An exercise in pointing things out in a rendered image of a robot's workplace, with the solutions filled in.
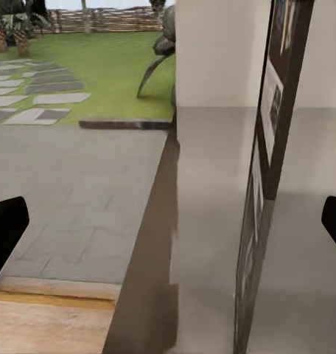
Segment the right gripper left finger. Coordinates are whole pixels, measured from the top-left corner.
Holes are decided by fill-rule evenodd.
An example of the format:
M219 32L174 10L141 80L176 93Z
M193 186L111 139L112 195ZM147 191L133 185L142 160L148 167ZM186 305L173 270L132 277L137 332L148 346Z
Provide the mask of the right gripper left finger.
M28 224L29 213L22 196L0 201L0 270Z

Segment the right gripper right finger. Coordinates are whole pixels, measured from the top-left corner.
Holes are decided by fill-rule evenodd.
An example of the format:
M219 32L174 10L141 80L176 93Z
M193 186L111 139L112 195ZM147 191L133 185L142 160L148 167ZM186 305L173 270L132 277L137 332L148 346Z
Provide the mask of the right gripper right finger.
M324 227L327 229L327 232L334 239L334 242L336 242L336 197L335 196L329 196L326 199L321 221Z

